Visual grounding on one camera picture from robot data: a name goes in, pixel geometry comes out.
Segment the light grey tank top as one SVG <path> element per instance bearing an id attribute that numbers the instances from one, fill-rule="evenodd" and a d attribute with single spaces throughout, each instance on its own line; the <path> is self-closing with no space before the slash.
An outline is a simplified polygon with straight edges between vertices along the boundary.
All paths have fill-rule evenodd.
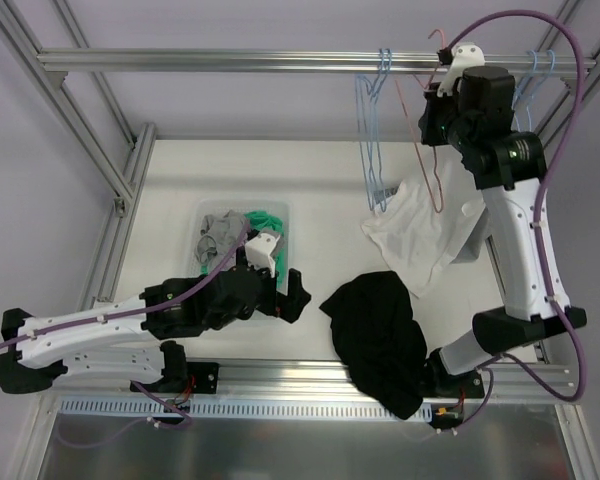
<path id="1" fill-rule="evenodd" d="M 200 238 L 194 250 L 200 266 L 215 268 L 237 241 L 246 223 L 246 216 L 233 210 L 222 216 L 205 215 L 199 229 Z"/>

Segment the green tank top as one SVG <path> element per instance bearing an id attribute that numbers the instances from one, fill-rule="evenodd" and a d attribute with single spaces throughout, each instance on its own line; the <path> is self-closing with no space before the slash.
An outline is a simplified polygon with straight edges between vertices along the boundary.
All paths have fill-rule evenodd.
<path id="1" fill-rule="evenodd" d="M 244 258 L 248 266 L 265 269 L 281 289 L 287 275 L 287 240 L 285 223 L 264 210 L 245 214 L 250 232 L 244 244 Z"/>

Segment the black tank top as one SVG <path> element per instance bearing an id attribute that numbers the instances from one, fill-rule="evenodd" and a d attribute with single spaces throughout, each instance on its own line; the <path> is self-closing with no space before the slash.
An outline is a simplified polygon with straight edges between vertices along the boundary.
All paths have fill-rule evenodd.
<path id="1" fill-rule="evenodd" d="M 334 350 L 357 390 L 395 417 L 411 417 L 423 402 L 427 344 L 399 276 L 393 271 L 359 275 L 320 310 L 330 318 Z"/>

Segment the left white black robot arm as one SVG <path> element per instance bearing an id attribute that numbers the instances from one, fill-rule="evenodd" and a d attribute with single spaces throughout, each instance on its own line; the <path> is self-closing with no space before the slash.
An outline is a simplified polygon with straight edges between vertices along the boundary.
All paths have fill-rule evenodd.
<path id="1" fill-rule="evenodd" d="M 237 265 L 216 275 L 171 278 L 122 302 L 75 314 L 3 314 L 0 390 L 45 391 L 67 380 L 128 380 L 133 391 L 179 393 L 192 375 L 180 340 L 254 314 L 296 322 L 311 295 L 299 271 L 279 292 L 269 272 Z"/>

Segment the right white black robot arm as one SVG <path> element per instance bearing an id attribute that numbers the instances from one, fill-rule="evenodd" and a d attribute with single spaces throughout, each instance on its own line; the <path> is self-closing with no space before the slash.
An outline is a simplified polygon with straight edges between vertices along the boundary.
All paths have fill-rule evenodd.
<path id="1" fill-rule="evenodd" d="M 473 176 L 489 215 L 503 283 L 503 304 L 474 315 L 470 330 L 429 357 L 428 388 L 446 397 L 463 375 L 513 349 L 567 334 L 581 359 L 576 335 L 587 323 L 559 281 L 545 217 L 544 150 L 532 132 L 512 128 L 514 77 L 504 68 L 473 66 L 449 86 L 426 92 L 418 125 L 425 144 L 449 145 Z"/>

